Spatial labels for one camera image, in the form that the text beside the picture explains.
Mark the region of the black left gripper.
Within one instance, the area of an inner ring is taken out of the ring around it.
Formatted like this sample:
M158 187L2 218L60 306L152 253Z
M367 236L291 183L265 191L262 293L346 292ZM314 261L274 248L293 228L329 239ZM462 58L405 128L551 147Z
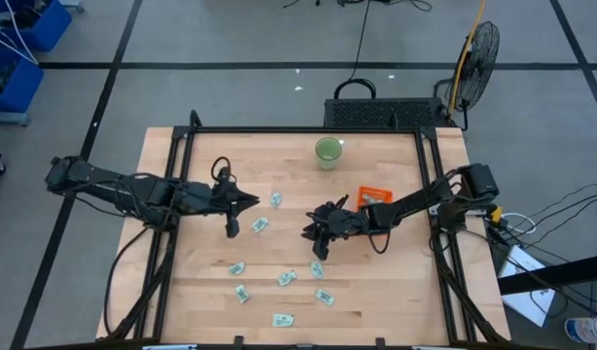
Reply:
M229 179L219 180L213 188L213 194L215 206L222 208L227 218L227 237L234 238L239 232L239 223L236 219L236 212L241 213L242 211L257 205L260 198L238 189Z

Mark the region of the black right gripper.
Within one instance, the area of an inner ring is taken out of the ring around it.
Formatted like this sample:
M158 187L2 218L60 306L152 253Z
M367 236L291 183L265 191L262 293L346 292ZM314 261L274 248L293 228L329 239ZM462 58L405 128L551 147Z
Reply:
M366 220L359 212L343 208L349 195L346 194L337 202L328 201L306 216L312 220L301 236L313 240L313 253L325 261L329 254L329 244L336 239L348 239L350 236L366 231Z

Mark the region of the orange plastic basket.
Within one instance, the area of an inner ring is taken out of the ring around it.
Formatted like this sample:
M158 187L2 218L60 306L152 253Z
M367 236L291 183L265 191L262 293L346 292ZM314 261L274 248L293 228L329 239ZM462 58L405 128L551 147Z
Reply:
M373 187L359 187L357 195L357 210L363 206L375 203L391 203L393 201L393 193L389 190L373 188Z

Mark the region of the green cup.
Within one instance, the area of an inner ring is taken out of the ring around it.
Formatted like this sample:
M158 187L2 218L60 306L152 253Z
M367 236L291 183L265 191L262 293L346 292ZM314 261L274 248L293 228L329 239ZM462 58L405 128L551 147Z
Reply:
M315 145L315 155L322 170L332 170L343 152L344 141L333 137L320 139Z

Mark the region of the black perforated equipment case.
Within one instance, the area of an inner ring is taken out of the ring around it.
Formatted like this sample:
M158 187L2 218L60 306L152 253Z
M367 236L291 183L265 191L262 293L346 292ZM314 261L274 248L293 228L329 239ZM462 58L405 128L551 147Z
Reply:
M435 126L444 109L437 97L328 99L324 126L389 127Z

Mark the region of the white paper box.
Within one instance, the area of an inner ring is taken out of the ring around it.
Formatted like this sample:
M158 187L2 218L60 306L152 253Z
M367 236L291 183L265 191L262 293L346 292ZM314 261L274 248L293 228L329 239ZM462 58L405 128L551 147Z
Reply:
M511 246L501 267L498 269L499 279L518 277L523 288L514 284L507 284L507 289L502 292L503 303L523 316L538 327L542 327L549 318L549 309L553 303L556 292L536 282L530 273L536 269L545 268L545 265L533 258L519 246Z

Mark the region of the black floor fan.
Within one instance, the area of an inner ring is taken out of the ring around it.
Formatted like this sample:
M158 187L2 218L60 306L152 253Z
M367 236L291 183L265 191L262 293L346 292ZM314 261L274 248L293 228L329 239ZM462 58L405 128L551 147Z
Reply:
M480 23L473 32L467 48L463 48L455 65L454 73L448 79L435 83L433 97L439 96L439 89L445 87L442 97L442 115L449 126L455 113L463 114L462 131L469 128L468 112L484 93L496 65L500 45L500 32L491 21Z

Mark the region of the black beam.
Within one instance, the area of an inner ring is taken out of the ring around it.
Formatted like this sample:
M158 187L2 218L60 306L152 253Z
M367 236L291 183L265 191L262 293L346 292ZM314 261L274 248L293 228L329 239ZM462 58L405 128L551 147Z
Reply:
M521 272L498 279L502 295L540 289L556 289L597 280L597 256L535 270L526 269L515 262L513 265L517 266Z

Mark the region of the blue storage bin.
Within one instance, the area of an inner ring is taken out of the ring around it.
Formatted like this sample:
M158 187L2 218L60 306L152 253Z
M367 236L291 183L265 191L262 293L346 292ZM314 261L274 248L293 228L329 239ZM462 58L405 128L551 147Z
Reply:
M49 52L71 21L58 0L0 0L0 41L15 49Z
M29 124L27 110L43 77L37 65L0 50L0 123Z

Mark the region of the white and blue object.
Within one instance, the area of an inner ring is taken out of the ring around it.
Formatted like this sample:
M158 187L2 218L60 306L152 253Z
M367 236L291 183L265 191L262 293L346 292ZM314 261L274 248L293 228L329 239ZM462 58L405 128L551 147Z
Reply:
M597 317L569 318L564 322L564 330L574 342L597 344Z

